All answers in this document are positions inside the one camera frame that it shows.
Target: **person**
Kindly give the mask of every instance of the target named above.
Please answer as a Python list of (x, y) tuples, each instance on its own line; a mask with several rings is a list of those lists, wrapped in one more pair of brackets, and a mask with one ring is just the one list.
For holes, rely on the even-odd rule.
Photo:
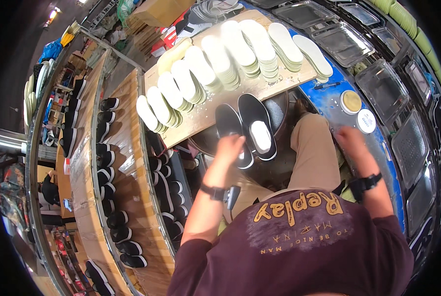
[[(335, 138), (360, 177), (380, 169), (363, 134)], [(244, 136), (219, 140), (203, 184), (227, 188)], [(362, 204), (333, 194), (341, 179), (328, 121), (305, 113), (290, 139), (296, 162), (288, 188), (235, 181), (233, 221), (217, 236), (225, 205), (199, 190), (189, 212), (168, 295), (401, 295), (413, 255), (381, 179)]]

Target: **wooden board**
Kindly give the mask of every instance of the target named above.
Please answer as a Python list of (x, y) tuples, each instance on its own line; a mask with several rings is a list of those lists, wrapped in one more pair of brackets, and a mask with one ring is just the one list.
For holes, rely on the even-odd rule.
[[(271, 24), (271, 21), (266, 16), (255, 9), (242, 12), (229, 20), (241, 21), (245, 19), (253, 19), (263, 25), (265, 29), (268, 29), (268, 26)], [(193, 44), (200, 47), (200, 42), (203, 37), (207, 35), (219, 36), (219, 28), (220, 24), (217, 24), (193, 37)], [(280, 78), (276, 82), (267, 83), (261, 75), (255, 79), (247, 79), (242, 71), (239, 71), (241, 85), (235, 91), (221, 91), (215, 94), (208, 93), (208, 98), (202, 105), (195, 105), (191, 112), (182, 114), (182, 124), (179, 127), (169, 128), (162, 134), (163, 141), (167, 148), (173, 147), (177, 143), (215, 124), (215, 109), (221, 103), (227, 103), (237, 110), (237, 99), (244, 93), (251, 93), (263, 101), (285, 90), (315, 79), (318, 76), (306, 58), (303, 59), (301, 70), (298, 73), (290, 72), (285, 68), (280, 58), (277, 57), (277, 59)], [(144, 93), (146, 93), (146, 90), (151, 86), (157, 85), (158, 77), (158, 66), (155, 65), (145, 74)]]
[(141, 146), (140, 120), (136, 110), (139, 93), (139, 73), (133, 70), (109, 97), (120, 99), (104, 143), (115, 152), (116, 188), (115, 207), (129, 216), (127, 227), (132, 229), (132, 240), (143, 249), (147, 267), (134, 269), (147, 295), (166, 295), (175, 262), (159, 229), (153, 202), (150, 199), (148, 176)]

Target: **stack of insoles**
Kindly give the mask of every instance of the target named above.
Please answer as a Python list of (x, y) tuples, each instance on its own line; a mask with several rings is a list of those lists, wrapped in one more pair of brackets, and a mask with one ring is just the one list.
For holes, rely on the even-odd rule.
[(233, 91), (240, 85), (240, 77), (230, 63), (224, 45), (215, 36), (205, 36), (201, 46), (211, 62), (212, 69), (227, 91)]
[(303, 54), (294, 44), (288, 29), (280, 23), (272, 23), (268, 27), (268, 36), (285, 67), (291, 72), (299, 72), (303, 63)]
[(204, 103), (206, 100), (206, 91), (191, 73), (186, 61), (178, 60), (174, 62), (171, 67), (171, 74), (185, 100), (193, 104)]
[(150, 87), (146, 92), (146, 98), (159, 122), (172, 128), (182, 123), (181, 113), (171, 108), (158, 87)]
[(276, 53), (265, 28), (252, 19), (239, 23), (245, 41), (258, 58), (260, 71), (267, 82), (276, 82), (279, 77)]
[(158, 121), (157, 117), (154, 115), (146, 97), (141, 95), (137, 99), (137, 113), (141, 117), (146, 127), (155, 133), (164, 133), (168, 127), (164, 126)]
[(200, 84), (205, 86), (210, 92), (222, 90), (222, 83), (217, 79), (214, 70), (212, 70), (211, 66), (207, 63), (204, 53), (199, 47), (189, 47), (186, 50), (184, 60)]
[(170, 72), (164, 72), (160, 75), (158, 78), (158, 89), (172, 108), (181, 112), (189, 112), (194, 108), (192, 103), (183, 98)]
[(224, 45), (240, 65), (245, 76), (249, 79), (257, 78), (260, 67), (252, 49), (245, 42), (242, 30), (237, 21), (229, 20), (220, 26), (221, 38)]
[(318, 82), (326, 83), (329, 81), (333, 70), (329, 62), (324, 58), (319, 47), (312, 40), (301, 35), (294, 35), (293, 41), (300, 48), (304, 56), (306, 56), (314, 70), (316, 70)]

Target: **transparent plastic container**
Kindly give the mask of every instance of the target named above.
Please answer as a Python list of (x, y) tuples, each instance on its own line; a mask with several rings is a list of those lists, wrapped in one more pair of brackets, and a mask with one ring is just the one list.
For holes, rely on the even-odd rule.
[(310, 0), (277, 8), (273, 10), (273, 14), (300, 29), (309, 28), (337, 17), (324, 6)]
[(385, 125), (393, 123), (409, 102), (408, 90), (384, 59), (377, 60), (358, 73), (355, 81)]
[(339, 4), (339, 7), (342, 7), (345, 11), (349, 12), (366, 26), (370, 26), (380, 22), (380, 19), (378, 17), (374, 16), (371, 12), (369, 12), (357, 3)]
[(311, 34), (311, 38), (345, 68), (375, 52), (372, 44), (349, 24), (340, 22)]

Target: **cardboard box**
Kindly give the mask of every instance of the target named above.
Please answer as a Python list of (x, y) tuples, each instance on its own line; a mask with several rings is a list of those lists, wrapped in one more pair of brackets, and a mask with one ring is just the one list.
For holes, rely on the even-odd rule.
[(170, 27), (195, 0), (146, 0), (132, 14), (149, 26)]

